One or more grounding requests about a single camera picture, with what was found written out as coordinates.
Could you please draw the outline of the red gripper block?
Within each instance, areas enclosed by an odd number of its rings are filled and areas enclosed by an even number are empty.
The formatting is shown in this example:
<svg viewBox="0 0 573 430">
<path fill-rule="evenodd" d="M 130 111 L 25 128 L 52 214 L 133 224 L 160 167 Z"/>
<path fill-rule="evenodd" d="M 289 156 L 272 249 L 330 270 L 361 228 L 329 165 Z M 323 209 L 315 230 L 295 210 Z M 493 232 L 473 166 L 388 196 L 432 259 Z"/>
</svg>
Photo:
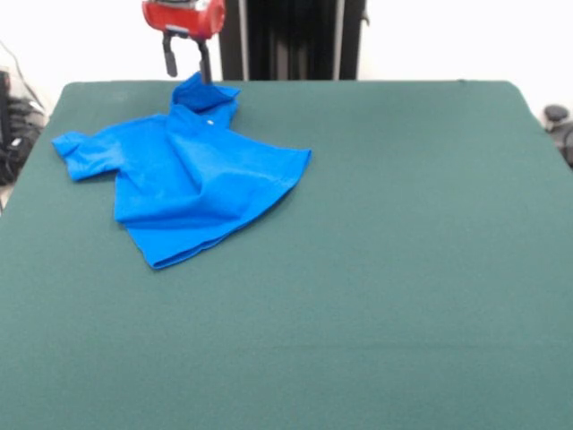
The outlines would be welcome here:
<svg viewBox="0 0 573 430">
<path fill-rule="evenodd" d="M 226 16 L 224 1 L 143 1 L 143 16 L 148 25 L 164 32 L 162 47 L 167 74 L 178 75 L 175 54 L 171 48 L 173 34 L 186 35 L 193 39 L 200 52 L 202 82 L 212 84 L 210 51 L 205 39 L 221 32 Z"/>
</svg>

